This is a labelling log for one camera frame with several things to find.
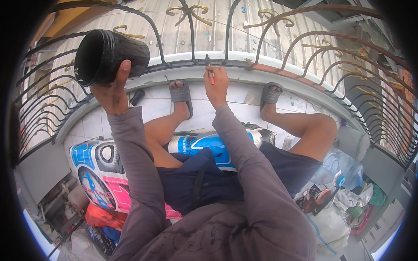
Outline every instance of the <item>orange plastic bag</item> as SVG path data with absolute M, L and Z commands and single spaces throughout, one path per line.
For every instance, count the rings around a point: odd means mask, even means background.
M 104 209 L 90 203 L 86 211 L 86 222 L 93 228 L 107 226 L 122 229 L 127 216 L 126 213 Z

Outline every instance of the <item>sleeve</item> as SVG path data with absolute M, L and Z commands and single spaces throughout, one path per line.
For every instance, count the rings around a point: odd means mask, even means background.
M 244 190 L 249 231 L 244 243 L 253 259 L 308 260 L 316 240 L 308 220 L 294 203 L 268 159 L 255 146 L 226 105 L 212 123 L 238 172 Z
M 167 227 L 163 186 L 145 144 L 142 107 L 108 115 L 107 119 L 128 178 L 131 199 L 112 260 L 131 260 Z

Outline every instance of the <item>black cylinder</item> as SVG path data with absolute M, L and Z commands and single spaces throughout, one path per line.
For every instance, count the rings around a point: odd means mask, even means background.
M 107 84 L 115 80 L 123 60 L 131 60 L 129 77 L 141 76 L 150 61 L 148 46 L 109 30 L 94 29 L 81 41 L 74 73 L 81 86 Z

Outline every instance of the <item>person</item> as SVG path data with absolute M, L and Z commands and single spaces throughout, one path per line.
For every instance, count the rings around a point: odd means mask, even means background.
M 206 67 L 206 94 L 216 110 L 212 125 L 237 169 L 236 178 L 226 180 L 213 169 L 209 148 L 181 160 L 164 149 L 176 127 L 192 116 L 187 84 L 170 83 L 174 112 L 143 124 L 142 107 L 128 108 L 124 86 L 129 71 L 125 60 L 110 87 L 90 88 L 108 115 L 132 202 L 112 260 L 314 260 L 315 234 L 289 190 L 301 188 L 320 166 L 336 136 L 334 120 L 276 113 L 281 88 L 266 85 L 261 118 L 301 139 L 288 152 L 263 148 L 265 143 L 258 149 L 228 107 L 225 68 Z M 203 185 L 196 189 L 195 183 Z M 171 225 L 164 202 L 176 194 L 171 206 L 185 206 L 184 216 Z

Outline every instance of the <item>foot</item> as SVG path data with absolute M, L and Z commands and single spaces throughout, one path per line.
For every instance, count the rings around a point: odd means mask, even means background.
M 282 89 L 280 87 L 277 87 L 277 86 L 271 86 L 270 90 L 271 91 L 282 92 Z M 271 115 L 274 115 L 275 113 L 276 113 L 276 104 L 265 103 L 263 109 L 260 112 L 260 117 L 263 121 L 268 122 Z
M 169 84 L 169 87 L 172 89 L 181 88 L 183 86 L 184 85 L 181 81 L 177 81 L 176 83 L 172 82 Z M 173 114 L 178 115 L 183 120 L 187 120 L 190 117 L 190 111 L 186 102 L 185 101 L 175 102 Z

